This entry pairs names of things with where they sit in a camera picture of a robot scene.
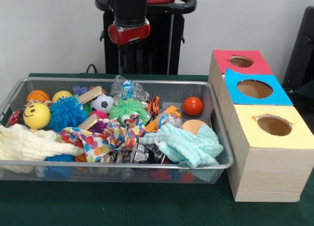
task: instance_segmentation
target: yellow smiley ball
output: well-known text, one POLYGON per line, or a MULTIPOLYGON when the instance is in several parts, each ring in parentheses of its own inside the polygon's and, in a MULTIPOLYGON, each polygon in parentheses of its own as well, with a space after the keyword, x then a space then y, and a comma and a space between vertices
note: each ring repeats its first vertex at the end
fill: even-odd
POLYGON ((49 107, 41 103, 33 103, 26 107, 23 119, 25 124, 32 129, 45 128, 50 121, 49 107))
POLYGON ((57 92, 53 97, 52 97, 52 102, 56 102, 58 101, 59 98, 62 97, 72 97, 72 93, 68 92, 68 91, 60 91, 57 92))

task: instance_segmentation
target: colorful patterned cloth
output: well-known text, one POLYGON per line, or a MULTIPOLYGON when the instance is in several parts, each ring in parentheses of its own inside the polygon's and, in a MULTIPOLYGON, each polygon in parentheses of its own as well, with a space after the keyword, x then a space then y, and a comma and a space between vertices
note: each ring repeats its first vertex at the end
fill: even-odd
POLYGON ((102 134, 68 127, 60 132, 57 140, 83 147, 87 161, 97 162, 111 151, 132 150, 145 130, 139 115, 131 115, 125 128, 116 118, 103 119, 103 122, 107 122, 108 125, 102 134))

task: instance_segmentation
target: crumpled plastic bottle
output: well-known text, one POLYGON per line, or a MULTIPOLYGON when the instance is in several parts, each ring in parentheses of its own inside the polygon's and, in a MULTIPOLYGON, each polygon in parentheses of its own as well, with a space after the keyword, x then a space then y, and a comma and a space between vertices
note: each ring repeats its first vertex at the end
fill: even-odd
POLYGON ((132 80, 127 80, 121 75, 117 75, 111 85, 110 95, 118 96, 119 99, 126 100, 132 98, 138 101, 148 101, 149 93, 144 91, 142 85, 133 83, 132 80))
POLYGON ((156 128, 159 129, 164 124, 171 124, 176 128, 182 128, 183 120, 175 113, 161 113, 156 117, 156 128))

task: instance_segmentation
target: black cable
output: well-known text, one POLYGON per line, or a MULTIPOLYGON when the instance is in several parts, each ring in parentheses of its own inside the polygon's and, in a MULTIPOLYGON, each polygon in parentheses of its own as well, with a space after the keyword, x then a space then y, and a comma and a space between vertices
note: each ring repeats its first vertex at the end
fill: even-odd
POLYGON ((97 74, 97 69, 96 69, 96 66, 94 64, 90 64, 87 69, 86 69, 86 73, 88 73, 90 67, 93 67, 94 68, 94 71, 95 71, 95 74, 97 74))

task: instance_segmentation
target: soccer ball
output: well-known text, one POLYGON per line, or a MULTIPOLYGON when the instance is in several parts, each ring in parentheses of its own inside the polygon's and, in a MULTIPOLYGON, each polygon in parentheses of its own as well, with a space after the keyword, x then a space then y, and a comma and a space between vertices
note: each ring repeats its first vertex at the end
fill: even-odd
POLYGON ((109 114, 113 103, 113 98, 109 94, 103 93, 92 100, 90 107, 93 111, 96 110, 109 114))

